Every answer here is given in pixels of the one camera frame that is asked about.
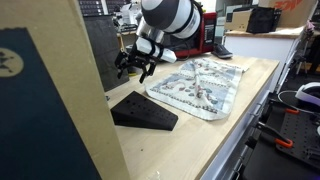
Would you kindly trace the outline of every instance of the floor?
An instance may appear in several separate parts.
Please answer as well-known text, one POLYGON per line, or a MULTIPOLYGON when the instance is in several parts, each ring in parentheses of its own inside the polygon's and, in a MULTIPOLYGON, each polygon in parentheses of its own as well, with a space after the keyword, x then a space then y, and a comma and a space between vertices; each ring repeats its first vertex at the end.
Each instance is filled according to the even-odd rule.
POLYGON ((287 80, 282 86, 281 91, 298 90, 301 85, 307 84, 310 82, 320 82, 320 75, 305 74, 303 71, 300 71, 298 75, 295 75, 295 70, 294 70, 288 74, 287 80))

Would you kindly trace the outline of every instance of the wall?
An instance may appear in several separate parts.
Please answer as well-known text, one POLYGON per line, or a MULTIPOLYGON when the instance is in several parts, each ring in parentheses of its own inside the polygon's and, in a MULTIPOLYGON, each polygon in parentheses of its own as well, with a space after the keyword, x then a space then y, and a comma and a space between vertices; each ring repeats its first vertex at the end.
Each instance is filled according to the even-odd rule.
MULTIPOLYGON (((250 3, 250 0, 215 0, 215 2, 215 12, 217 12, 218 17, 223 17, 228 6, 247 5, 250 3)), ((252 2, 258 3, 259 0, 252 0, 252 2)))
POLYGON ((216 0, 198 0, 206 12, 216 12, 216 0))

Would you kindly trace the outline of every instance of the pegboard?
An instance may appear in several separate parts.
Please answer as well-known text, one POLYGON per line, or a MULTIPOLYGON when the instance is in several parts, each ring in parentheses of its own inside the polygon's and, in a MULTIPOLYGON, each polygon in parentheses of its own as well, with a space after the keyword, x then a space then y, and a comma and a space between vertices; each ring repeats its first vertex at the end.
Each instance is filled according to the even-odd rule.
POLYGON ((293 147, 276 147, 279 151, 320 170, 320 136, 317 128, 317 121, 311 120, 307 113, 286 113, 280 134, 291 139, 293 147))

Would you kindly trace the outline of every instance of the white cable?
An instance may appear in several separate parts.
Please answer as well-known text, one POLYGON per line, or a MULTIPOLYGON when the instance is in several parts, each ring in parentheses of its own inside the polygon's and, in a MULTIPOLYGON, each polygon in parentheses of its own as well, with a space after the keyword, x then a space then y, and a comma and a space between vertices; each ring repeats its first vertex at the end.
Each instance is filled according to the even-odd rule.
POLYGON ((282 102, 283 104, 285 104, 285 105, 287 105, 287 106, 289 106, 289 107, 291 107, 291 108, 294 108, 294 109, 296 109, 296 110, 299 110, 299 111, 301 111, 301 112, 305 112, 305 113, 309 113, 309 114, 313 114, 313 115, 319 116, 319 113, 317 113, 317 112, 308 111, 308 110, 305 110, 305 109, 300 109, 300 108, 298 108, 298 107, 295 107, 295 106, 293 106, 293 105, 290 105, 290 104, 285 103, 285 102, 281 99, 281 97, 280 97, 281 94, 284 94, 284 93, 297 93, 297 91, 287 90, 287 91, 282 91, 282 92, 280 92, 280 93, 278 94, 278 99, 279 99, 279 101, 282 102))

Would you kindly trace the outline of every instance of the red object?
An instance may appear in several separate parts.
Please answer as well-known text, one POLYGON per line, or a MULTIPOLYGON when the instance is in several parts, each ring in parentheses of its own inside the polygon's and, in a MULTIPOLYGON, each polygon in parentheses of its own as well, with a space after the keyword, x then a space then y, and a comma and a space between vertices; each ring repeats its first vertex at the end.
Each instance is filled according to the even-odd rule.
POLYGON ((192 40, 196 40, 197 47, 191 47, 190 49, 174 51, 177 57, 187 57, 197 54, 202 54, 206 52, 213 51, 215 27, 216 27, 217 14, 204 13, 202 16, 200 32, 198 36, 194 37, 192 40))
POLYGON ((289 141, 289 143, 287 143, 287 142, 284 142, 284 141, 282 141, 282 140, 280 140, 280 139, 275 139, 275 142, 277 143, 277 144, 279 144, 280 146, 283 146, 283 147, 285 147, 285 148, 292 148, 292 146, 293 146, 293 141, 292 140, 290 140, 290 139, 287 139, 287 141, 289 141))
POLYGON ((300 113, 299 110, 293 110, 293 109, 286 109, 286 112, 290 113, 290 114, 299 114, 300 113))

